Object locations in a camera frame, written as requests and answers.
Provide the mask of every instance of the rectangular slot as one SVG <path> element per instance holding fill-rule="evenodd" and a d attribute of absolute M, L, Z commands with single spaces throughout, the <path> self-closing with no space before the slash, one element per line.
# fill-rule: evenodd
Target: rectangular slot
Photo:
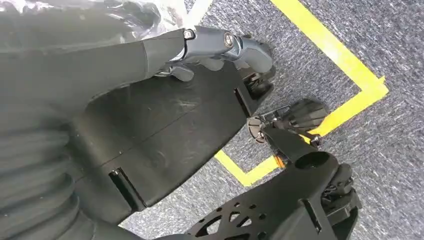
<path fill-rule="evenodd" d="M 109 177 L 133 212 L 141 211 L 146 208 L 141 197 L 122 168 L 119 167 L 110 172 Z"/>
<path fill-rule="evenodd" d="M 315 211 L 312 208 L 311 203 L 307 199 L 302 199 L 302 203 L 305 206 L 307 214 L 309 215 L 310 220 L 312 221 L 312 223 L 315 227 L 316 233 L 319 234 L 321 232 L 321 229 L 323 229 L 323 228 L 321 227 L 321 224 L 318 221 L 317 215 L 315 214 Z"/>
<path fill-rule="evenodd" d="M 243 110 L 244 114 L 246 115 L 246 118 L 248 118 L 250 116 L 248 108 L 245 105 L 245 102 L 243 101 L 242 95 L 239 92 L 238 88 L 234 89 L 234 94 L 237 97 L 238 103 L 241 106 L 241 109 Z"/>

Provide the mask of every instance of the yellow floor marking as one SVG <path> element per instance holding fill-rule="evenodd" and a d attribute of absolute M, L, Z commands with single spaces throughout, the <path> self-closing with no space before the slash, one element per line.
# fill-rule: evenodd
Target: yellow floor marking
<path fill-rule="evenodd" d="M 224 151 L 220 150 L 215 158 L 245 187 L 251 186 L 279 167 L 274 157 L 270 156 L 251 171 L 245 173 Z"/>
<path fill-rule="evenodd" d="M 385 77 L 375 76 L 299 0 L 271 0 L 271 2 L 361 89 L 356 96 L 330 113 L 319 127 L 310 131 L 311 134 L 319 134 L 322 137 L 327 135 L 381 100 L 389 92 L 384 85 Z M 215 157 L 246 187 L 279 167 L 271 156 L 250 172 L 244 173 L 222 150 Z"/>

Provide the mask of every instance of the plastic bag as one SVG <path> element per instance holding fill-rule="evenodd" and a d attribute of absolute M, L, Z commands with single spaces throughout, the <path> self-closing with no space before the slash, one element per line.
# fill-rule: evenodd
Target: plastic bag
<path fill-rule="evenodd" d="M 69 52 L 188 26 L 184 0 L 0 0 L 0 53 Z"/>

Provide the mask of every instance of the silver fastener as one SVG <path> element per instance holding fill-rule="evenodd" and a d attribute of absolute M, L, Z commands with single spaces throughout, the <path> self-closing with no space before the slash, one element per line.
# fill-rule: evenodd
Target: silver fastener
<path fill-rule="evenodd" d="M 232 48 L 234 46 L 234 36 L 231 32 L 224 33 L 224 44 L 227 48 Z"/>
<path fill-rule="evenodd" d="M 194 39 L 195 38 L 195 32 L 191 29 L 184 30 L 184 38 L 186 40 Z"/>

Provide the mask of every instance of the black plastic panel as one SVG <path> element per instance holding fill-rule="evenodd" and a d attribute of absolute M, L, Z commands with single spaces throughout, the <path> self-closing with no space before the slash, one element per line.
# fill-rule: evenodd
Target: black plastic panel
<path fill-rule="evenodd" d="M 220 71 L 192 68 L 190 82 L 166 77 L 134 83 L 96 99 L 74 119 L 70 173 L 87 214 L 118 223 L 136 211 L 109 176 L 116 169 L 136 190 L 137 206 L 152 206 L 246 123 L 234 93 L 245 85 L 233 64 Z"/>

